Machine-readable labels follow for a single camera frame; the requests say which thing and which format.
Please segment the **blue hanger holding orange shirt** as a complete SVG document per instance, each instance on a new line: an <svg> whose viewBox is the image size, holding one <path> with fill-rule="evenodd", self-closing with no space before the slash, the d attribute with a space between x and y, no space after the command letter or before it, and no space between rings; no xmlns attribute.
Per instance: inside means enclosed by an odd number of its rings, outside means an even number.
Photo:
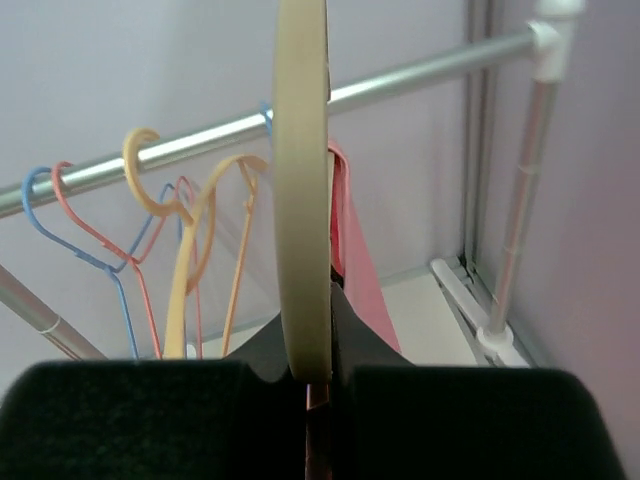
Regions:
<svg viewBox="0 0 640 480"><path fill-rule="evenodd" d="M272 135L273 135L273 133L272 133L272 130L273 130L273 127L272 127L272 116L273 116L272 110L271 110L271 108L270 108L270 106L268 104L262 103L260 105L259 111L260 111L260 114L261 114L261 116L262 116L262 118L264 120L267 136L268 136L269 139L272 139Z"/></svg>

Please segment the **blue wire hanger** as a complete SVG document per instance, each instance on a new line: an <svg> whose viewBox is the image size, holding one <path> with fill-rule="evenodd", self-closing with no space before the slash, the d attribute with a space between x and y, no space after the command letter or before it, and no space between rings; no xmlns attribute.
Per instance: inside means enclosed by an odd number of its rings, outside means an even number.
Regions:
<svg viewBox="0 0 640 480"><path fill-rule="evenodd" d="M101 246L100 242L93 237L91 237L88 233L84 232L77 226L69 217L66 215L60 204L58 203L55 194L54 194L54 205L59 207L62 212L62 219L64 221L68 220L70 222L70 228L73 233L78 233L80 238L76 241L72 240L69 234L57 233L53 227L48 227L44 221L39 218L39 215L35 212L34 202L32 201L32 197L35 195L34 187L35 183L38 180L51 180L51 169L54 167L49 166L38 166L31 169L26 175L25 178L21 181L20 185L20 200L21 204L24 208L24 213L26 214L28 222L31 224L34 229L43 235L46 239L52 241L55 245L63 248L64 250L70 252L74 258L79 261L85 263L86 265L92 267L93 269L103 273L105 277L108 279L110 285L115 288L117 302L119 303L120 313L122 314L126 336L129 341L129 346L131 348L132 354L132 344L130 340L131 333L129 328L127 328L125 319L122 313L122 300L120 300L120 296L117 291L117 287L114 282L108 277L104 270L101 270L98 267L98 262L101 263L100 266L106 266L105 264L118 266L121 262L113 253L110 253L104 247ZM69 205L73 208L73 210L88 224L90 221L83 218L82 215L77 211L78 205L71 202L68 199ZM134 214L134 220L131 225L125 226L125 233L123 234L125 240L118 241L116 239L112 239L107 233L102 233L106 235L111 241L116 243L119 247L127 250L134 241L134 238L139 233L141 226L145 223L145 220L149 214L144 212L137 212ZM162 220L161 218L154 217L151 226L149 227L144 240L141 242L140 246L136 250L136 256L140 255L143 252L144 247L146 246L148 240L150 239L151 233ZM155 242L153 249L150 254L144 261L142 265L140 265L141 271L144 275L145 282L147 285L147 289L149 292L151 305L153 309L153 314L155 317L156 326L158 329L158 335L160 340L162 340L162 333L160 332L160 315L166 312L166 308L160 305L160 296L166 294L169 289L168 285L168 273L161 268L160 261L162 260L162 255L165 253L173 253L175 248L178 246L178 241L182 239L182 233L184 229L183 221L178 219L176 215L172 215L166 219L164 227ZM138 285L137 278L130 267L125 267L118 275L122 286L124 287L124 293L126 295L126 302L128 304L128 310L131 317L131 322L133 324L133 333L135 334L136 346L138 350L138 358L133 357L135 359L140 359L142 357L149 357L153 359L156 358L154 353L154 348L152 345L152 340L150 336L150 330L148 326L148 321L146 317L145 307L143 304L143 300L141 298L140 289Z"/></svg>

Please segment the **beige wooden hanger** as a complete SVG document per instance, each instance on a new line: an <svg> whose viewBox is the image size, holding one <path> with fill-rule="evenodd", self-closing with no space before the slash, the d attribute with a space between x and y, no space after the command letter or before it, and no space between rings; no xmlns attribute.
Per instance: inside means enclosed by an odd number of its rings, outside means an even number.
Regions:
<svg viewBox="0 0 640 480"><path fill-rule="evenodd" d="M226 355L229 351L231 331L244 272L248 238L258 193L259 175L267 170L268 163L256 155L239 154L227 157L213 169L190 208L186 207L179 199L159 203L148 195L140 181L138 172L140 147L158 138L158 133L150 128L133 130L125 137L122 158L126 182L138 203L155 217L164 219L172 214L177 214L184 223L168 302L163 349L165 359L184 359L186 357L186 302L192 290L199 285L212 252L218 182L227 170L236 166L248 188L249 197L244 203L246 209L244 230L223 329L221 354Z"/></svg>

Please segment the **pink t shirt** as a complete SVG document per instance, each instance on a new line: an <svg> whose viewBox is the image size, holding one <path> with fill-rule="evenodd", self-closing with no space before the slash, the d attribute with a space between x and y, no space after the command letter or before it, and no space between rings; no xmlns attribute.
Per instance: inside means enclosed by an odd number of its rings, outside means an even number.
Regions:
<svg viewBox="0 0 640 480"><path fill-rule="evenodd" d="M352 198L350 168L346 154L331 141L328 146L331 175L330 239L331 278L341 286L358 318L355 339L347 345L356 350L355 362L385 365L403 362L399 340L389 315L376 269ZM330 479L329 387L307 387L306 459L307 479Z"/></svg>

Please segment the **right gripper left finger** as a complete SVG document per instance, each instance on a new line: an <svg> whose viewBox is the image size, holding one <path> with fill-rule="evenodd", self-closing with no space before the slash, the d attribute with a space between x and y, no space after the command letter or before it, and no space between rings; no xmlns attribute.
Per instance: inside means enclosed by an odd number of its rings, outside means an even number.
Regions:
<svg viewBox="0 0 640 480"><path fill-rule="evenodd" d="M5 479L300 479L305 386L273 319L221 360L43 362L1 406Z"/></svg>

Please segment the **beige hanger holding pink shirt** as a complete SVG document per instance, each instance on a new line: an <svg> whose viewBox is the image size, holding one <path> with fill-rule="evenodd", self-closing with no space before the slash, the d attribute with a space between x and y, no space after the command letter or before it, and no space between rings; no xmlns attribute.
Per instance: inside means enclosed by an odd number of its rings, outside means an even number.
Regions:
<svg viewBox="0 0 640 480"><path fill-rule="evenodd" d="M278 6L272 95L275 246L281 322L298 381L331 377L327 7Z"/></svg>

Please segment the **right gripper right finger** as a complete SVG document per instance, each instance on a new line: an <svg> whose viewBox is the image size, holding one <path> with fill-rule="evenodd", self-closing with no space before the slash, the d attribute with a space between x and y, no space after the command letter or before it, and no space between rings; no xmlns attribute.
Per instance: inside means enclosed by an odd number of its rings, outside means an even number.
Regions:
<svg viewBox="0 0 640 480"><path fill-rule="evenodd" d="M597 403L562 370L417 366L331 289L337 479L621 479Z"/></svg>

